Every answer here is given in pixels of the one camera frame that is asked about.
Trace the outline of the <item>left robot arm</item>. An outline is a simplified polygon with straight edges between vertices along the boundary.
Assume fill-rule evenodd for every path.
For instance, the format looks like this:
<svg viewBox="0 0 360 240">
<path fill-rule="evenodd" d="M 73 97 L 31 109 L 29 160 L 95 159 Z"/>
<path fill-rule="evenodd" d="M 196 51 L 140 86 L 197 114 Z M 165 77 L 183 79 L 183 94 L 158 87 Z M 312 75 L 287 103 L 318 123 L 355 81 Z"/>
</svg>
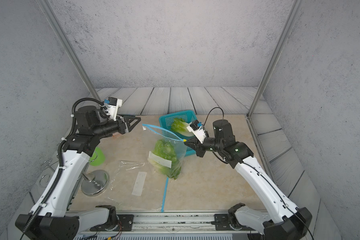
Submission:
<svg viewBox="0 0 360 240">
<path fill-rule="evenodd" d="M 28 214 L 21 214 L 15 226 L 31 240 L 72 240 L 82 231 L 113 230 L 120 226 L 116 208 L 96 206 L 69 216 L 67 214 L 75 187 L 102 138 L 114 133 L 126 134 L 140 121 L 136 116 L 117 115 L 117 106 L 72 108 L 72 127 L 57 150 L 59 166 L 42 196 Z"/>
</svg>

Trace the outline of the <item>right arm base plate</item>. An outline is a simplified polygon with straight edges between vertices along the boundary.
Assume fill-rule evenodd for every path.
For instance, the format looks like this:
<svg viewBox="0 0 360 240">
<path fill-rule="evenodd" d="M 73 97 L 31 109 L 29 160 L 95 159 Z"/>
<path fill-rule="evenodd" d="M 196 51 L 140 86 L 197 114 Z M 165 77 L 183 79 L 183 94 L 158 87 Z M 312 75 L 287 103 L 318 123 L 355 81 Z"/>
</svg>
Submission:
<svg viewBox="0 0 360 240">
<path fill-rule="evenodd" d="M 232 214 L 215 214 L 211 222 L 216 231 L 253 231 L 254 229 L 239 224 Z"/>
</svg>

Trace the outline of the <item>clear zipper bag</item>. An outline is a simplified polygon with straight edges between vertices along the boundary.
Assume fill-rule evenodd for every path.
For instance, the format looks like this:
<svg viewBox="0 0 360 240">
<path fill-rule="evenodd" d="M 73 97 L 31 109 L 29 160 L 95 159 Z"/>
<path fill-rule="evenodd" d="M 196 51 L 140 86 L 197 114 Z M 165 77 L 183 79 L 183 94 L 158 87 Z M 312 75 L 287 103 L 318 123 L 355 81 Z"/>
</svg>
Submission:
<svg viewBox="0 0 360 240">
<path fill-rule="evenodd" d="M 156 172 L 176 180 L 187 152 L 185 140 L 159 126 L 143 124 L 143 144 L 147 160 Z"/>
<path fill-rule="evenodd" d="M 167 177 L 150 163 L 118 161 L 109 174 L 106 203 L 118 210 L 162 211 Z"/>
</svg>

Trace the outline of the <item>chinese cabbage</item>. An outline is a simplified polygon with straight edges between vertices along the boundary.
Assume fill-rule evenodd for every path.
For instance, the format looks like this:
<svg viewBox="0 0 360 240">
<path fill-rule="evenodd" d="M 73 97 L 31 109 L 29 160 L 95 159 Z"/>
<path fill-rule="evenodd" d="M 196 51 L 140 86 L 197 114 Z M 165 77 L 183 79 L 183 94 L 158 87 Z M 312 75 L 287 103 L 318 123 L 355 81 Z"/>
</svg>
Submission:
<svg viewBox="0 0 360 240">
<path fill-rule="evenodd" d="M 189 123 L 186 123 L 183 119 L 174 118 L 174 121 L 171 125 L 171 131 L 185 137 L 192 137 L 194 134 L 189 132 L 187 129 L 188 126 Z"/>
<path fill-rule="evenodd" d="M 176 180 L 178 178 L 178 176 L 181 172 L 181 169 L 182 169 L 181 162 L 179 160 L 177 160 L 176 158 L 173 161 L 171 161 L 172 165 L 170 168 L 155 162 L 151 158 L 148 158 L 148 161 L 158 173 L 166 175 L 168 178 L 174 179 L 174 180 Z"/>
<path fill-rule="evenodd" d="M 169 161 L 173 161 L 175 158 L 178 160 L 174 146 L 166 140 L 156 142 L 153 154 Z"/>
</svg>

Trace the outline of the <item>teal plastic basket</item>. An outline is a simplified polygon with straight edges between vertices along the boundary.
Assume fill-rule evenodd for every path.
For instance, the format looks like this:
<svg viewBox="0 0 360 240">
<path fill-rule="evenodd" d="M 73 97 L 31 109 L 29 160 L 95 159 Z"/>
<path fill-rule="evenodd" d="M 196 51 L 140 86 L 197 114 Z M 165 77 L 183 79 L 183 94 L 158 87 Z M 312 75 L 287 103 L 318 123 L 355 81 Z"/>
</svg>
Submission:
<svg viewBox="0 0 360 240">
<path fill-rule="evenodd" d="M 159 117 L 159 124 L 161 129 L 163 129 L 161 130 L 161 133 L 164 136 L 164 141 L 172 144 L 178 159 L 196 153 L 180 141 L 182 140 L 184 142 L 194 136 L 187 130 L 187 127 L 194 120 L 197 120 L 197 117 L 191 110 L 180 111 Z"/>
</svg>

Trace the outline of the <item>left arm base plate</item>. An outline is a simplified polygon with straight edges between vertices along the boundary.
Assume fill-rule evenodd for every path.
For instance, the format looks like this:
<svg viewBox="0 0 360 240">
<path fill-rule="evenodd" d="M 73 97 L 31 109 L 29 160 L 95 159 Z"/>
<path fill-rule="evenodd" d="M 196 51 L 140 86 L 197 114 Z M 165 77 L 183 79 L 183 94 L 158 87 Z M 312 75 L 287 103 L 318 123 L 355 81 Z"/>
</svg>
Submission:
<svg viewBox="0 0 360 240">
<path fill-rule="evenodd" d="M 134 215 L 117 215 L 115 220 L 90 228 L 91 232 L 131 232 L 133 228 Z"/>
</svg>

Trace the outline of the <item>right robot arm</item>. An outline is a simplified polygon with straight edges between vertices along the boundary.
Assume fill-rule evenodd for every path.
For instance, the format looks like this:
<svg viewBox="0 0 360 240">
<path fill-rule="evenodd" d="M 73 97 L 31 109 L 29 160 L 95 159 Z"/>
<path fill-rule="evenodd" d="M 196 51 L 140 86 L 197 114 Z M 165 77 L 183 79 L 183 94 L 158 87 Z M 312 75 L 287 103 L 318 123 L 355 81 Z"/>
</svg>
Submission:
<svg viewBox="0 0 360 240">
<path fill-rule="evenodd" d="M 312 214 L 299 208 L 271 180 L 254 153 L 243 142 L 236 141 L 227 120 L 213 123 L 214 136 L 209 137 L 204 125 L 195 120 L 187 130 L 194 137 L 184 144 L 202 158 L 207 151 L 218 153 L 222 161 L 239 173 L 255 191 L 267 212 L 253 210 L 239 203 L 228 211 L 228 223 L 233 230 L 251 228 L 267 240 L 300 240 L 310 233 Z"/>
</svg>

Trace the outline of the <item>chinese cabbage top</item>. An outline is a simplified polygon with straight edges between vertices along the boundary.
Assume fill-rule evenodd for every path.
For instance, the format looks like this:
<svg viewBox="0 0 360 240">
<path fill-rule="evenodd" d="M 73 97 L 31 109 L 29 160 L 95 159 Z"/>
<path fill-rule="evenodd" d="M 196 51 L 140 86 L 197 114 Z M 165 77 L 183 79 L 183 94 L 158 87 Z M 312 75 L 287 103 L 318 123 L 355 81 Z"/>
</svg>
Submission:
<svg viewBox="0 0 360 240">
<path fill-rule="evenodd" d="M 171 131 L 185 137 L 192 137 L 194 134 L 189 132 L 187 129 L 188 126 L 189 123 L 186 123 L 183 119 L 174 118 L 174 121 L 171 125 Z"/>
</svg>

